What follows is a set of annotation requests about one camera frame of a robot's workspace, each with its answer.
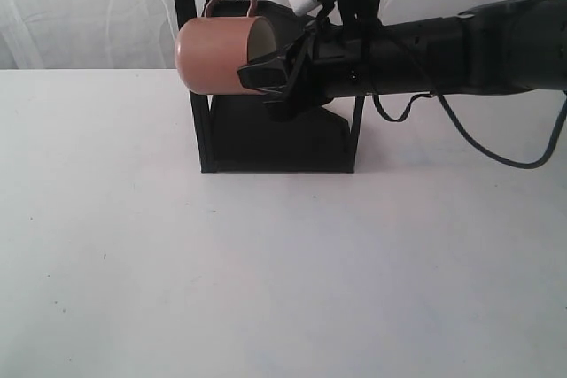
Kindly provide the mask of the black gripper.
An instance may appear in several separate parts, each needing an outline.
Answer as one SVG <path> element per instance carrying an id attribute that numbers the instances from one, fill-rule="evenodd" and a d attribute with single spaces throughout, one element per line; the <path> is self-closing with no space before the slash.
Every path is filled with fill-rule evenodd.
<path id="1" fill-rule="evenodd" d="M 469 46 L 459 19 L 376 21 L 356 35 L 333 26 L 251 59 L 237 70 L 236 94 L 267 95 L 270 118 L 288 121 L 341 97 L 462 93 Z"/>

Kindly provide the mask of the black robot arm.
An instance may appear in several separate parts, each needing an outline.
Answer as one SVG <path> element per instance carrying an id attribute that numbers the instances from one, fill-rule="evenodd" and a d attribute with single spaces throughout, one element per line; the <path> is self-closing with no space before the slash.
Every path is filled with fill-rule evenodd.
<path id="1" fill-rule="evenodd" d="M 250 61 L 242 85 L 275 120 L 343 97 L 505 96 L 566 88 L 566 0 L 512 0 L 448 18 L 385 25 L 375 0 L 334 0 L 294 43 Z"/>

